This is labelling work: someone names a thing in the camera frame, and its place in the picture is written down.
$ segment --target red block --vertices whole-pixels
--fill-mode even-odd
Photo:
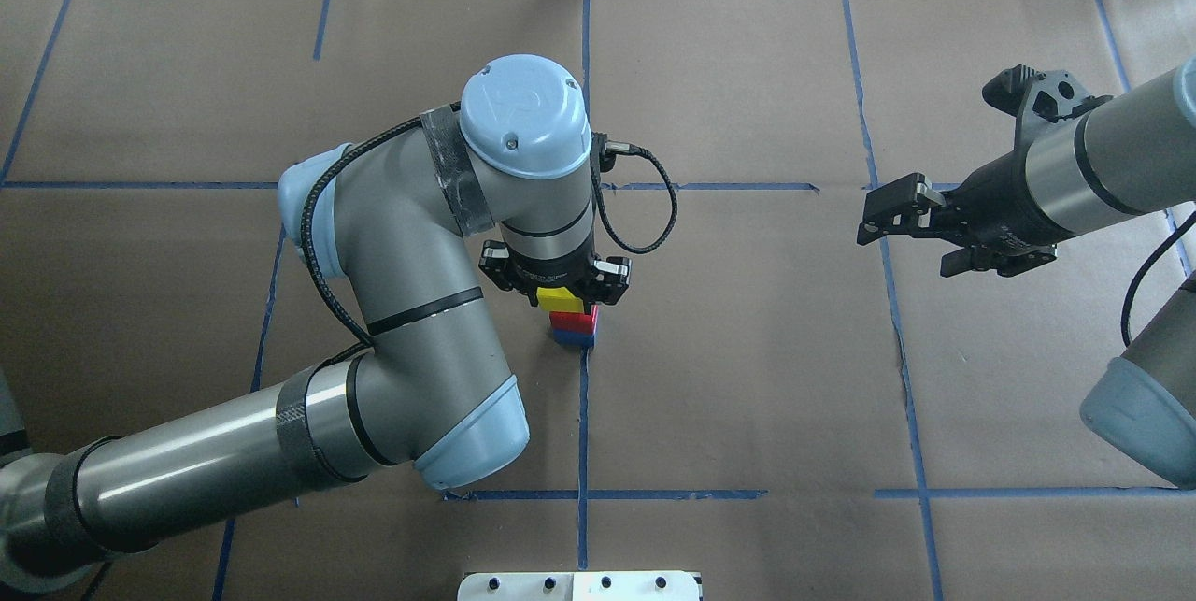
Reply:
[[[592,336],[598,332],[598,306],[591,307],[590,314],[569,314],[568,311],[551,311],[548,320],[554,330],[565,332],[576,332],[581,336]]]

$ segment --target white plastic base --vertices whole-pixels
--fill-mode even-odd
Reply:
[[[701,579],[685,571],[471,574],[457,601],[701,601]]]

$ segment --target toy block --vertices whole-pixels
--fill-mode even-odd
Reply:
[[[553,330],[553,338],[561,345],[593,347],[596,336],[591,333],[569,332],[569,330]]]
[[[592,336],[598,332],[598,306],[591,307],[590,314],[569,314],[565,311],[551,311],[548,320],[554,330],[566,330],[566,332],[584,333]]]
[[[569,314],[584,314],[585,303],[573,298],[568,289],[536,289],[536,299],[544,311],[567,311]]]

